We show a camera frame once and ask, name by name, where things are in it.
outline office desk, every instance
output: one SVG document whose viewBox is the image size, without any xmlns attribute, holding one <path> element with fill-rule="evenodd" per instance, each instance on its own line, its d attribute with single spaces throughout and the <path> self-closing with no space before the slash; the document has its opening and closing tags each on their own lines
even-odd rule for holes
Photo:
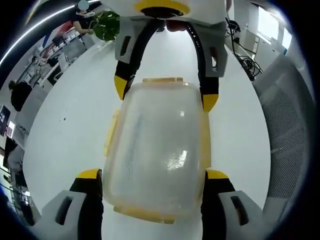
<svg viewBox="0 0 320 240">
<path fill-rule="evenodd" d="M 78 38 L 79 38 L 79 35 L 71 38 L 69 41 L 66 42 L 66 44 L 68 45 L 68 44 L 70 44 L 73 40 L 78 39 Z M 55 52 L 54 52 L 52 55 L 50 55 L 50 56 L 48 57 L 48 59 L 53 59 L 53 58 L 56 58 L 56 57 L 60 56 L 61 53 L 62 53 L 62 48 L 63 48 L 64 46 L 65 46 L 65 45 L 58 47 L 58 49 L 55 50 Z"/>
<path fill-rule="evenodd" d="M 57 63 L 56 65 L 53 66 L 53 68 L 47 73 L 47 75 L 44 76 L 44 78 L 41 81 L 38 81 L 38 84 L 40 87 L 43 88 L 43 85 L 45 84 L 45 82 L 48 80 L 48 78 L 50 77 L 51 74 L 53 74 L 53 72 L 59 67 L 59 63 Z"/>
<path fill-rule="evenodd" d="M 250 80 L 229 50 L 228 54 L 219 100 L 209 114 L 212 168 L 229 175 L 237 190 L 263 207 L 270 178 L 268 130 Z M 103 169 L 107 131 L 121 107 L 114 86 L 116 65 L 113 43 L 96 44 L 66 70 L 41 106 L 23 162 L 39 211 L 60 191 L 68 190 L 81 171 Z M 197 65 L 188 34 L 165 31 L 148 43 L 134 83 L 143 78 L 183 77 L 198 86 Z M 165 225 L 121 215 L 105 201 L 103 205 L 103 239 L 199 240 L 202 236 L 200 209 L 188 219 Z"/>
</svg>

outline yellow ring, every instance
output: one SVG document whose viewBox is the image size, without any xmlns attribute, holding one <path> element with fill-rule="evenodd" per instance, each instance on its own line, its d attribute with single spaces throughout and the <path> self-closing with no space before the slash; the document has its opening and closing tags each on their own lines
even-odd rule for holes
<svg viewBox="0 0 320 240">
<path fill-rule="evenodd" d="M 178 1 L 172 0 L 141 0 L 139 3 L 134 5 L 135 8 L 141 12 L 143 9 L 152 7 L 164 7 L 182 12 L 184 15 L 190 13 L 190 8 Z"/>
<path fill-rule="evenodd" d="M 128 82 L 126 80 L 124 80 L 123 78 L 121 78 L 117 75 L 114 76 L 115 89 L 116 89 L 116 92 L 118 93 L 121 100 L 124 99 L 125 88 L 127 86 L 127 83 Z"/>
<path fill-rule="evenodd" d="M 211 109 L 216 105 L 219 94 L 204 94 L 203 95 L 203 110 L 209 113 Z"/>
<path fill-rule="evenodd" d="M 94 168 L 90 170 L 85 170 L 83 172 L 80 172 L 77 176 L 76 179 L 97 179 L 98 173 L 100 169 L 99 168 Z"/>
<path fill-rule="evenodd" d="M 208 179 L 227 179 L 228 176 L 224 174 L 222 171 L 216 171 L 212 169 L 207 169 Z"/>
</svg>

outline computer monitor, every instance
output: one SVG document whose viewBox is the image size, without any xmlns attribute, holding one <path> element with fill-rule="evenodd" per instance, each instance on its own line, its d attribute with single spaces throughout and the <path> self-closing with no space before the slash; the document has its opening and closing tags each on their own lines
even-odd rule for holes
<svg viewBox="0 0 320 240">
<path fill-rule="evenodd" d="M 7 123 L 10 117 L 10 111 L 6 106 L 2 105 L 0 108 L 0 135 L 4 136 L 6 133 Z"/>
<path fill-rule="evenodd" d="M 16 128 L 16 125 L 12 121 L 9 121 L 7 130 L 6 130 L 6 135 L 11 139 L 14 135 L 15 128 Z"/>
</svg>

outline black shirt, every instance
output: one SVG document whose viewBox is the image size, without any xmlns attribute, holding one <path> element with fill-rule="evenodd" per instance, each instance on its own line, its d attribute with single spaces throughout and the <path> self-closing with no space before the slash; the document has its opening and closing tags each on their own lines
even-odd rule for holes
<svg viewBox="0 0 320 240">
<path fill-rule="evenodd" d="M 21 111 L 31 91 L 32 87 L 25 81 L 19 82 L 14 87 L 11 94 L 11 104 L 15 110 Z"/>
<path fill-rule="evenodd" d="M 94 20 L 94 18 L 91 16 L 91 17 L 88 17 L 88 18 L 85 18 L 84 16 L 80 16 L 80 15 L 77 15 L 75 14 L 74 17 L 73 17 L 73 20 L 72 20 L 72 24 L 74 22 L 79 22 L 82 29 L 89 29 L 90 27 L 90 23 Z"/>
</svg>

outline ceiling light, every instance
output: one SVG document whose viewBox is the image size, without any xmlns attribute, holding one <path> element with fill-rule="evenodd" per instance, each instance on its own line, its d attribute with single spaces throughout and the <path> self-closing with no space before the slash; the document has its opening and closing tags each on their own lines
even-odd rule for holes
<svg viewBox="0 0 320 240">
<path fill-rule="evenodd" d="M 89 3 L 94 3 L 94 2 L 98 2 L 100 0 L 90 0 L 88 1 Z M 68 6 L 64 9 L 61 9 L 47 17 L 45 17 L 44 19 L 42 19 L 40 22 L 36 23 L 35 25 L 33 25 L 31 28 L 29 28 L 24 34 L 22 34 L 15 42 L 14 44 L 12 44 L 12 46 L 8 49 L 8 51 L 6 51 L 6 53 L 3 55 L 2 59 L 0 60 L 0 67 L 1 67 L 1 64 L 4 62 L 4 60 L 7 58 L 7 56 L 11 53 L 11 51 L 17 46 L 17 44 L 23 39 L 25 38 L 29 33 L 31 33 L 34 29 L 36 29 L 37 27 L 39 27 L 41 24 L 43 24 L 44 22 L 46 22 L 47 20 L 53 18 L 54 16 L 60 14 L 60 13 L 63 13 L 64 11 L 67 11 L 69 9 L 72 9 L 74 8 L 76 5 L 71 5 L 71 6 Z"/>
</svg>

